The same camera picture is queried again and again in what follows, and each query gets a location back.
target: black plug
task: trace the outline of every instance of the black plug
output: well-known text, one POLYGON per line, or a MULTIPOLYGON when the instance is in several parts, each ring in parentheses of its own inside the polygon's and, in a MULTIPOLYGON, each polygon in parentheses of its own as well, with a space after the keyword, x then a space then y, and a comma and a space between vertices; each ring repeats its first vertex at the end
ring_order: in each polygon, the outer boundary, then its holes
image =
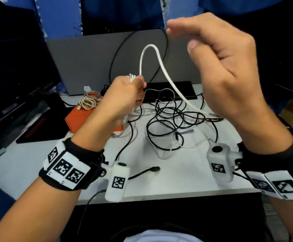
POLYGON ((158 171, 160 171, 160 167, 151 167, 150 168, 150 171, 152 171, 152 172, 158 172, 158 171))

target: white table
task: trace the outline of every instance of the white table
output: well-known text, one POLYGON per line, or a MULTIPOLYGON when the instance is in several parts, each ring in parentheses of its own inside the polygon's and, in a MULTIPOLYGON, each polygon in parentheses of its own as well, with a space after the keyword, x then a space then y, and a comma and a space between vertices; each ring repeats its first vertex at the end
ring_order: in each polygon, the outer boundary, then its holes
MULTIPOLYGON (((201 93, 201 84, 194 85, 195 92, 201 93)), ((63 100, 76 104, 80 96, 62 96, 63 100)), ((194 106, 201 106, 201 97, 192 100, 194 106)), ((119 161, 131 167, 130 175, 135 175, 153 166, 159 166, 160 172, 147 172, 129 181, 123 201, 138 201, 151 199, 168 199, 195 197, 207 195, 224 195, 259 192, 253 188, 249 181, 235 176, 230 183, 217 183, 210 171, 206 153, 209 143, 204 142, 194 149, 179 149, 172 151, 169 157, 161 160, 155 154, 153 148, 145 140, 145 126, 152 116, 143 116, 133 123, 134 137, 136 139, 122 152, 119 161)), ((232 151, 238 150, 237 143, 241 141, 234 127, 226 120, 216 123, 219 139, 218 142, 228 144, 232 151)), ((152 131, 162 131, 163 126, 154 124, 152 131)), ((193 134, 184 135, 185 147, 194 146, 205 137, 215 138, 215 132, 211 123, 202 123, 193 127, 193 134)), ((128 142, 131 129, 128 127, 121 138, 111 138, 105 146, 106 161, 113 163, 117 153, 128 142)), ((163 147, 172 145, 172 138, 161 138, 163 147)), ((14 199, 30 186, 38 177, 42 168, 42 161, 55 146, 56 140, 35 143, 16 144, 8 146, 7 152, 0 156, 0 188, 14 199)), ((88 189, 80 194, 78 205, 87 203, 93 194, 107 187, 107 180, 97 179, 88 189)), ((106 203, 104 194, 98 195, 91 203, 106 203)))

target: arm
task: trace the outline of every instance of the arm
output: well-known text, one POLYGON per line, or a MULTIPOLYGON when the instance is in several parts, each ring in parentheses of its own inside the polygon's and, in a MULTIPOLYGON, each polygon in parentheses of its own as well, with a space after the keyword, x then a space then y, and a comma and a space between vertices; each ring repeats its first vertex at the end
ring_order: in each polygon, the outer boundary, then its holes
MULTIPOLYGON (((264 100, 252 36, 211 13, 167 25, 172 37, 197 38, 189 42, 188 52, 200 70, 208 106, 233 124, 248 150, 275 154, 292 145, 292 135, 264 100)), ((293 201, 271 201, 293 236, 293 201)))
MULTIPOLYGON (((72 141, 82 148, 102 150, 122 117, 141 104, 145 87, 143 77, 132 83, 128 76, 117 77, 72 141)), ((0 242, 57 241, 79 195, 80 190, 58 190, 37 178, 1 220, 0 242)))

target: table surface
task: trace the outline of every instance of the table surface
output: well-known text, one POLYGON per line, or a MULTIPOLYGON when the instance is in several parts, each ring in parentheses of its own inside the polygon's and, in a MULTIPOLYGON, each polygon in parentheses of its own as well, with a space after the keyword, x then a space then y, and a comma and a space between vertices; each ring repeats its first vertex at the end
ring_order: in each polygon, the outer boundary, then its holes
MULTIPOLYGON (((193 85, 197 94, 202 92, 201 84, 193 85)), ((62 96, 63 100, 70 104, 76 104, 80 96, 62 96)), ((201 97, 190 101, 194 106, 201 106, 201 97)), ((207 105, 204 110, 212 112, 207 105)), ((128 182, 123 201, 138 201, 151 199, 182 198, 207 195, 224 195, 259 192, 253 188, 249 181, 235 176, 230 183, 218 183, 211 173, 206 153, 209 142, 194 149, 179 149, 172 151, 168 158, 161 160, 155 154, 152 146, 145 139, 145 126, 153 116, 143 116, 133 122, 133 142, 121 153, 120 162, 131 167, 130 175, 135 175, 150 167, 159 166, 159 172, 147 172, 128 182)), ((232 151, 237 151, 237 143, 241 138, 234 127, 224 120, 215 123, 219 132, 219 143, 228 144, 232 151)), ((194 126, 193 134, 185 134, 185 147, 195 146, 203 138, 215 139, 215 131, 211 123, 202 123, 194 126)), ((163 132, 165 129, 161 124, 153 124, 150 127, 152 132, 163 132)), ((105 158, 111 165, 120 149, 128 142, 131 136, 131 128, 125 129, 119 138, 111 138, 105 146, 105 158)), ((30 186, 38 177, 42 168, 42 162, 47 153, 55 146, 56 140, 17 144, 13 142, 7 147, 7 152, 0 156, 0 188, 14 199, 30 186)), ((154 142, 162 147, 171 147, 173 138, 157 138, 154 142)), ((80 194, 78 205, 85 204, 101 189, 107 187, 108 181, 97 179, 88 189, 80 194)), ((107 203, 104 194, 98 195, 91 203, 107 203)))

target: orange case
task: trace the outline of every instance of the orange case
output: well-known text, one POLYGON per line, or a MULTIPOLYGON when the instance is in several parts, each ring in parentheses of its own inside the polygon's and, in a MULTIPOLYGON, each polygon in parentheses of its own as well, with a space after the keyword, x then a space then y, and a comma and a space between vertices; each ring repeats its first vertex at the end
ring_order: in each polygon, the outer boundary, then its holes
MULTIPOLYGON (((81 108, 76 111, 78 105, 76 105, 73 110, 66 116, 65 121, 72 133, 76 133, 77 130, 84 124, 86 119, 92 114, 94 109, 85 110, 81 108)), ((123 130, 123 126, 116 128, 114 131, 123 130)))

